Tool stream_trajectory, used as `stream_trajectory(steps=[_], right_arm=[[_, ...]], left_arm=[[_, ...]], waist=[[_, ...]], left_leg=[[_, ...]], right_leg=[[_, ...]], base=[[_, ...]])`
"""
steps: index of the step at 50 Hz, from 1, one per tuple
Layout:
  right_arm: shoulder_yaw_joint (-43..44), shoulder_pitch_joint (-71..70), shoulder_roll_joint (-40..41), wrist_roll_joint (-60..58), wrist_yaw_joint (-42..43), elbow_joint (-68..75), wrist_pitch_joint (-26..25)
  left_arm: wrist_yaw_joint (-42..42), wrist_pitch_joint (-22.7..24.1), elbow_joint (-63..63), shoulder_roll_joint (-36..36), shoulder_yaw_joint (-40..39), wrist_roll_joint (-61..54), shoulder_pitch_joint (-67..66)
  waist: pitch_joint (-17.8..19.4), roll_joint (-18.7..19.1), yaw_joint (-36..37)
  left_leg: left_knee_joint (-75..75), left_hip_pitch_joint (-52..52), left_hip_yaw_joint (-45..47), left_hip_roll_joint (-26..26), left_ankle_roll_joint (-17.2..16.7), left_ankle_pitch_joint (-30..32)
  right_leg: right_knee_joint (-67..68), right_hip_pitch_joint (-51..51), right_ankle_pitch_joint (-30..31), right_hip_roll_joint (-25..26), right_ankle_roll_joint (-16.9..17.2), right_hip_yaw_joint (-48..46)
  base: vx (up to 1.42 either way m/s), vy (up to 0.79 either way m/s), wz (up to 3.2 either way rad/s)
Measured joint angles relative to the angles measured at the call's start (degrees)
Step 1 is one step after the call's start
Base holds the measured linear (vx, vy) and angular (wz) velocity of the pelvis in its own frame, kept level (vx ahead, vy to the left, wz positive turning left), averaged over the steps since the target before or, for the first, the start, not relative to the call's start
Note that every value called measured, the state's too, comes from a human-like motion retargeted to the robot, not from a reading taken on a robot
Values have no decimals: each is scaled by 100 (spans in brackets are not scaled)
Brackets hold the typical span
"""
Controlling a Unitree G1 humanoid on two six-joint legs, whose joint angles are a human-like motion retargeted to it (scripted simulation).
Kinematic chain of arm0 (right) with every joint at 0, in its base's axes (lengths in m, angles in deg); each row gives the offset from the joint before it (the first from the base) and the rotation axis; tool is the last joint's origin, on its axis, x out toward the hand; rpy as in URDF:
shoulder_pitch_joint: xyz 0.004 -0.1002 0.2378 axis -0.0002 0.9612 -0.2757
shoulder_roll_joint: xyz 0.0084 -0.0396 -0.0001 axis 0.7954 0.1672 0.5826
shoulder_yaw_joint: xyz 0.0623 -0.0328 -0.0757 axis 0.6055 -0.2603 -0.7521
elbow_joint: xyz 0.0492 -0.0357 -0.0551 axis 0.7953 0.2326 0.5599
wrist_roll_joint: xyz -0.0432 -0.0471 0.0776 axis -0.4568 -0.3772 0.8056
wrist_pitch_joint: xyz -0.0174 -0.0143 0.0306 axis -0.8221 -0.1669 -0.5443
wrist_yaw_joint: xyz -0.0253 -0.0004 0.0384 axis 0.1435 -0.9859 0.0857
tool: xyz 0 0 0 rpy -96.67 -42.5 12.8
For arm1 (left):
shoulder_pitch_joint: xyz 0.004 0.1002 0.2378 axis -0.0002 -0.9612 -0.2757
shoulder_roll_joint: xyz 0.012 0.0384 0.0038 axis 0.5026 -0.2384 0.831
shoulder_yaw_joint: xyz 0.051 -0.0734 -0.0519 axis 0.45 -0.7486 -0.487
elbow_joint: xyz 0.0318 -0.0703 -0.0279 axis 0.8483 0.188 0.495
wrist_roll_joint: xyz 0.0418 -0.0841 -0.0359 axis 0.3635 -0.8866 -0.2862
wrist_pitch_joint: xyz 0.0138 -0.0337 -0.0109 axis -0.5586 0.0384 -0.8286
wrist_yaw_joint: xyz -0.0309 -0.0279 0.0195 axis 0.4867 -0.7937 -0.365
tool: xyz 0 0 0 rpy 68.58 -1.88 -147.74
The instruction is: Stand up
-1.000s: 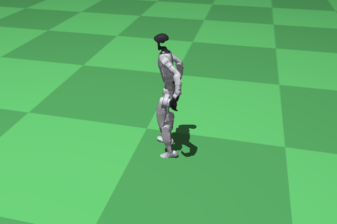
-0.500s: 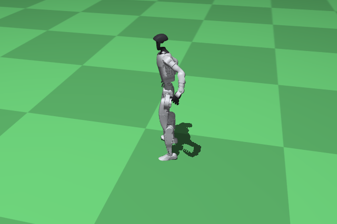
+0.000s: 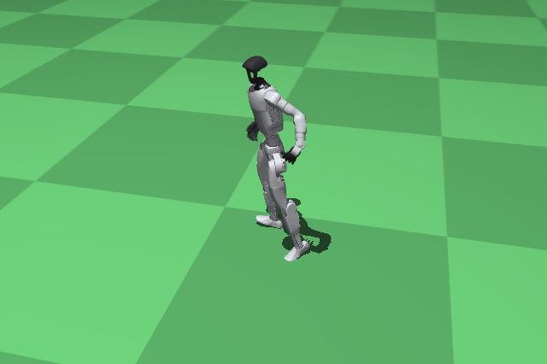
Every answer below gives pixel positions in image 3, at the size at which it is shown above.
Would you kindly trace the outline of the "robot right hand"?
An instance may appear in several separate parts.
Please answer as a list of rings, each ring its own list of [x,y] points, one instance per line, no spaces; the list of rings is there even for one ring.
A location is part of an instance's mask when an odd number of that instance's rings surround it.
[[[255,119],[254,119],[255,120]],[[258,141],[257,140],[257,133],[259,132],[259,128],[256,124],[255,121],[253,121],[248,127],[247,127],[247,137],[250,139],[250,140],[253,140],[253,141]],[[253,133],[253,134],[252,134]],[[252,136],[252,138],[251,138]],[[254,139],[255,137],[255,139]]]

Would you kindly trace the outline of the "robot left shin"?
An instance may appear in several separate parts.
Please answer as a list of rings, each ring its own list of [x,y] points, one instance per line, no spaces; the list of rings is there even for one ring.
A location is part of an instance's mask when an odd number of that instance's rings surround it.
[[[297,244],[297,250],[302,247],[302,241],[300,238],[300,220],[299,215],[297,212],[297,205],[295,203],[288,203],[286,208],[286,212],[283,213],[282,210],[280,211],[282,220],[285,224],[285,228],[288,231],[291,240],[294,243],[294,247],[296,248]],[[301,245],[301,246],[300,246]]]

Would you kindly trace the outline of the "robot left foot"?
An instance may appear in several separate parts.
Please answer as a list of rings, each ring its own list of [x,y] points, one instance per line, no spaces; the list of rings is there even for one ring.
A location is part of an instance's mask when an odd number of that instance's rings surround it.
[[[298,244],[297,244],[297,246],[298,246]],[[302,247],[299,248],[299,249],[297,250],[297,246],[296,246],[296,248],[293,247],[293,248],[291,249],[291,251],[290,251],[288,254],[285,255],[284,258],[285,258],[287,261],[294,261],[294,260],[296,260],[297,258],[299,258],[300,255],[301,255],[304,251],[306,251],[306,250],[309,248],[309,243],[308,243],[307,241],[303,240],[303,241],[302,241]],[[300,245],[300,246],[301,246],[301,245]]]

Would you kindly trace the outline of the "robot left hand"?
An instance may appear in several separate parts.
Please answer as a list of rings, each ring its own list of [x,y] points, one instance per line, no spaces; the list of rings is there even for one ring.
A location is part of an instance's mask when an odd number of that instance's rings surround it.
[[[291,162],[291,164],[293,165],[294,162],[296,161],[297,157],[293,156],[291,154],[291,151],[293,150],[294,146],[289,150],[287,151],[286,153],[283,152],[283,151],[280,151],[280,153],[283,155],[283,159],[285,159],[286,161],[288,161],[289,163]],[[301,153],[301,151],[300,151]],[[298,156],[300,155],[300,153],[298,154]]]

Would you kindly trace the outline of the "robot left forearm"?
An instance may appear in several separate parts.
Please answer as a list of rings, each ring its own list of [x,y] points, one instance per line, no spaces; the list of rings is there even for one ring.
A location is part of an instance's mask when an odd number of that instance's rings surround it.
[[[296,143],[293,150],[291,151],[291,154],[297,157],[300,151],[305,147],[305,142],[303,140],[305,140],[305,133],[307,132],[307,129],[306,129],[305,119],[302,115],[297,115],[294,121],[296,125],[295,131],[294,131],[296,133],[295,135]]]

